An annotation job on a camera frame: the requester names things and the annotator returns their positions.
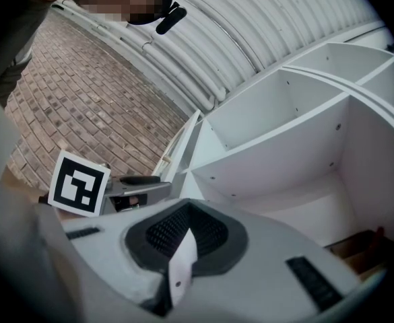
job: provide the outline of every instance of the black rubber vent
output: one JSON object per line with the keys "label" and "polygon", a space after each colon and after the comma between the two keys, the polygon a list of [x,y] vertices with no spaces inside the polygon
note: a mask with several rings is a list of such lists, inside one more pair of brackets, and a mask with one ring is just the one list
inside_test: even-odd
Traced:
{"label": "black rubber vent", "polygon": [[224,223],[204,213],[201,209],[187,205],[146,231],[150,245],[168,258],[172,258],[188,229],[197,242],[198,258],[217,250],[228,239]]}
{"label": "black rubber vent", "polygon": [[78,229],[76,231],[67,232],[66,235],[69,240],[76,240],[77,238],[87,237],[100,231],[101,230],[97,227],[87,227],[85,229]]}
{"label": "black rubber vent", "polygon": [[248,235],[241,223],[189,199],[135,224],[125,243],[141,268],[166,275],[168,263],[188,229],[197,242],[193,277],[224,274],[246,252]]}
{"label": "black rubber vent", "polygon": [[341,301],[342,296],[305,257],[291,258],[286,264],[321,311]]}

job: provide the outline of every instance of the white shelving unit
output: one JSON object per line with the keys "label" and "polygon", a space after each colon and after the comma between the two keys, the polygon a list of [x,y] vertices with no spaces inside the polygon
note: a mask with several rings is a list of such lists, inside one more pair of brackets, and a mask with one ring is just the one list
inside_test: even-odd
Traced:
{"label": "white shelving unit", "polygon": [[271,217],[321,246],[379,226],[394,239],[392,54],[324,44],[192,121],[173,197]]}

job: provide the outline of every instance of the white tag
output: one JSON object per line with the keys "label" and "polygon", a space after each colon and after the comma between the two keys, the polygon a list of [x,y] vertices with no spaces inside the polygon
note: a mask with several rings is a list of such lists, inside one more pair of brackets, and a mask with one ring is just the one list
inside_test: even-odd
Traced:
{"label": "white tag", "polygon": [[168,267],[168,279],[173,307],[179,303],[187,289],[191,286],[192,265],[197,259],[197,242],[191,229],[189,229],[183,241],[178,246],[176,253],[171,258]]}
{"label": "white tag", "polygon": [[62,150],[53,172],[48,203],[85,217],[98,217],[110,171]]}

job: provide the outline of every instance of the white corrugated panel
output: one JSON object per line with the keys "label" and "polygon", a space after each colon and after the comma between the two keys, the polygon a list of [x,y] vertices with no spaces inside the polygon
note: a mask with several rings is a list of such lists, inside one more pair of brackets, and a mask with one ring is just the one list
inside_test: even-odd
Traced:
{"label": "white corrugated panel", "polygon": [[188,16],[167,35],[157,23],[101,22],[129,60],[189,110],[211,110],[258,72],[301,48],[377,21],[366,0],[177,0]]}

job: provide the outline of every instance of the shelf board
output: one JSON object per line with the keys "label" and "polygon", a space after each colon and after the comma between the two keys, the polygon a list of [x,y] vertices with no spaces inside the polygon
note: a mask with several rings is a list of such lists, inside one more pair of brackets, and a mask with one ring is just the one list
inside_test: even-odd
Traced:
{"label": "shelf board", "polygon": [[281,221],[320,246],[336,243],[360,231],[337,171],[301,186],[235,202],[234,207]]}
{"label": "shelf board", "polygon": [[226,197],[285,190],[333,170],[348,126],[349,95],[237,147],[192,172]]}

